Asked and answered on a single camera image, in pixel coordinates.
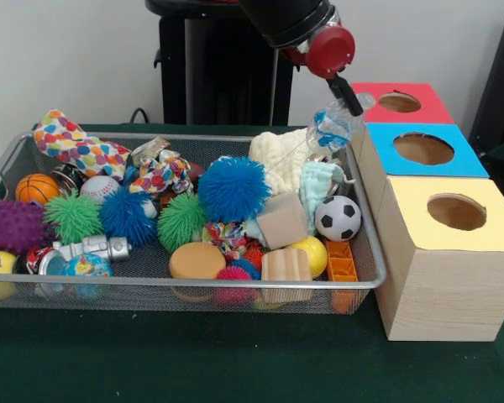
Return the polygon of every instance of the black cable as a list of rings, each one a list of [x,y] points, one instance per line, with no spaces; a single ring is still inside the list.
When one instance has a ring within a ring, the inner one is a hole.
[[[134,123],[134,120],[136,119],[136,115],[138,115],[138,113],[142,113],[142,116],[144,117],[144,122],[146,123],[150,122],[148,114],[145,112],[145,110],[141,107],[137,107],[136,109],[134,109],[133,116],[131,116],[129,123]]]

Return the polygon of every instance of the circular hole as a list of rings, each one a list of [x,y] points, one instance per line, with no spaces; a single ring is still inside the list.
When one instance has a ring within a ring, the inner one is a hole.
[[[398,113],[419,111],[422,104],[415,97],[403,92],[389,92],[379,98],[379,105],[384,109]]]
[[[424,165],[440,165],[454,158],[454,149],[445,141],[424,133],[407,133],[394,140],[399,155]]]
[[[428,201],[428,212],[450,228],[472,231],[486,223],[484,207],[469,197],[454,194],[436,195]]]

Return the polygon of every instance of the clear plastic bottle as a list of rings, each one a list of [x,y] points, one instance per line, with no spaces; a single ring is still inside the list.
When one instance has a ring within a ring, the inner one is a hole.
[[[375,106],[375,99],[368,93],[358,94],[360,105],[366,111]],[[354,135],[365,129],[365,112],[352,116],[343,100],[330,102],[325,108],[317,111],[308,126],[307,143],[313,154],[330,157],[345,147]]]

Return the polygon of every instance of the white wall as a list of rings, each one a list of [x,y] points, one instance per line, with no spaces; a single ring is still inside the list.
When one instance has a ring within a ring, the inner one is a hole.
[[[350,80],[429,81],[469,132],[504,0],[333,2],[357,40]],[[121,123],[142,106],[161,121],[158,47],[158,17],[140,0],[0,0],[0,151],[51,107]],[[290,123],[307,124],[330,101],[324,82],[296,74]]]

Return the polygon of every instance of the blue fuzzy pom ball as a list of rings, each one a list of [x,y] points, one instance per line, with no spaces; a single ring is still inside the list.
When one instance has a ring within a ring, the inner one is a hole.
[[[262,164],[248,157],[223,157],[200,177],[198,197],[213,222],[242,222],[263,210],[270,188]]]
[[[261,279],[260,272],[247,259],[234,260],[233,262],[228,263],[228,266],[240,267],[241,269],[246,271],[246,273],[252,280]]]
[[[157,234],[157,224],[154,219],[145,216],[143,208],[149,200],[148,193],[129,193],[126,187],[120,187],[106,196],[99,218],[107,236],[126,237],[134,247],[153,241]]]

